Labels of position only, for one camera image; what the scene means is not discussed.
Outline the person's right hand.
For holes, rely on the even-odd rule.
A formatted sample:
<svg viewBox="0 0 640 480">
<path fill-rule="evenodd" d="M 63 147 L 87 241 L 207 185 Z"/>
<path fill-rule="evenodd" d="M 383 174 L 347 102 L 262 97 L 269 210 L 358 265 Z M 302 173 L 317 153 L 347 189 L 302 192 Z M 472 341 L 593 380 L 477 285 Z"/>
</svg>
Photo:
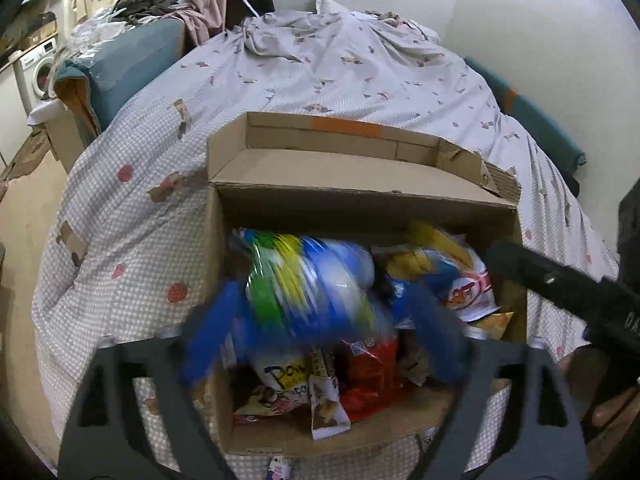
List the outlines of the person's right hand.
<svg viewBox="0 0 640 480">
<path fill-rule="evenodd" d="M 593 346 L 577 348 L 559 360 L 579 421 L 589 469 L 596 472 L 622 449 L 639 419 L 639 383 L 614 378 L 614 368 Z"/>
</svg>

